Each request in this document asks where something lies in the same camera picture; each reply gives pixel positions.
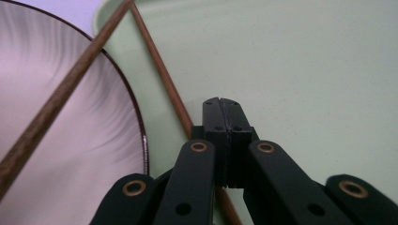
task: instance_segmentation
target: brown wooden dowel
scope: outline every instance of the brown wooden dowel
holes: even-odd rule
[[[149,50],[149,53],[152,56],[152,59],[156,65],[156,68],[161,76],[161,80],[163,81],[166,92],[175,108],[176,114],[179,118],[179,121],[184,128],[185,134],[189,139],[191,136],[191,127],[193,126],[193,122],[188,114],[184,103],[179,96],[176,87],[174,86],[173,80],[170,77],[169,72],[167,71],[166,65],[164,65],[163,60],[161,59],[161,55],[156,48],[156,45],[149,34],[149,31],[146,28],[143,18],[137,8],[137,6],[132,3],[130,7],[132,16],[136,21],[138,28],[140,29],[141,35],[144,38],[144,42],[146,47]],[[219,206],[222,211],[222,217],[226,224],[242,224],[239,216],[237,215],[237,211],[232,205],[231,200],[228,197],[226,191],[221,187],[216,187],[216,199],[219,203]]]
[[[129,10],[131,0],[123,1],[99,34],[91,41],[76,64],[29,124],[19,140],[0,163],[0,201],[62,110],[85,72],[100,53],[103,45]]]

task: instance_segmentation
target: brass grommet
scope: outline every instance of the brass grommet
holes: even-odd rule
[[[134,190],[129,190],[129,187],[132,185],[138,185],[138,188],[135,188]],[[146,183],[142,180],[133,180],[129,181],[126,183],[126,185],[123,186],[123,193],[127,196],[136,196],[144,192],[146,188]]]
[[[190,149],[194,152],[204,152],[207,150],[207,145],[203,142],[194,142],[190,145]]]
[[[270,145],[269,143],[259,143],[257,144],[257,150],[265,152],[265,153],[272,153],[275,151],[275,148]]]
[[[341,181],[339,183],[339,188],[345,194],[351,195],[352,197],[358,199],[364,199],[369,196],[368,190],[365,189],[365,187],[349,180]]]

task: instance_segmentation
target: wooden stick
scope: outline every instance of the wooden stick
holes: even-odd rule
[[[103,45],[114,32],[120,20],[128,11],[131,0],[123,1],[103,26],[99,34],[91,41],[65,79],[58,85],[53,94],[29,124],[19,140],[12,146],[0,163],[0,201],[22,170],[26,161],[44,137],[56,116],[62,110],[79,81],[92,62],[100,53]]]
[[[179,121],[184,128],[187,138],[189,139],[191,136],[191,127],[193,126],[193,122],[187,110],[185,109],[184,103],[182,102],[181,97],[174,86],[173,80],[167,71],[166,65],[164,65],[163,60],[161,59],[161,55],[159,54],[156,45],[146,28],[144,20],[141,17],[137,6],[132,3],[130,10],[134,20],[137,22],[138,28],[140,29],[140,32],[144,38],[145,45],[152,56],[159,75],[161,76],[161,80],[163,81],[166,92],[175,108]],[[216,199],[219,202],[220,208],[222,210],[222,216],[226,224],[242,224],[234,205],[232,205],[228,194],[223,188],[216,187]]]

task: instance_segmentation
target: thin wooden rod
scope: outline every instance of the thin wooden rod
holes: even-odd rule
[[[23,132],[21,137],[0,163],[0,202],[9,187],[22,170],[26,161],[46,134],[56,116],[62,110],[88,68],[91,66],[109,36],[114,32],[120,20],[129,10],[131,0],[123,1],[99,34],[91,41],[78,61],[58,85],[53,94]]]
[[[137,22],[138,28],[140,29],[141,35],[144,38],[144,42],[146,47],[149,50],[149,53],[152,56],[152,59],[156,65],[156,68],[161,76],[161,80],[163,81],[163,85],[166,89],[166,92],[174,106],[176,114],[179,118],[179,121],[184,128],[185,134],[189,139],[191,136],[191,127],[193,126],[193,122],[188,114],[184,103],[179,96],[176,87],[174,86],[173,80],[170,77],[169,72],[167,71],[166,65],[164,65],[163,60],[161,59],[161,55],[156,48],[156,45],[149,34],[149,31],[146,28],[143,18],[137,8],[137,6],[132,3],[130,7],[132,16],[134,20]],[[237,215],[237,211],[232,205],[230,198],[226,191],[221,187],[216,187],[216,199],[219,203],[219,206],[222,211],[222,217],[226,224],[240,225],[242,224],[239,216]]]

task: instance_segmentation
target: light green background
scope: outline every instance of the light green background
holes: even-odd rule
[[[118,2],[104,2],[96,32]],[[352,174],[398,203],[397,1],[137,6],[195,125],[203,101],[231,98],[260,138],[281,145],[313,180]],[[130,13],[105,49],[137,97],[157,177],[174,166],[185,136]],[[228,192],[252,223],[242,191]]]

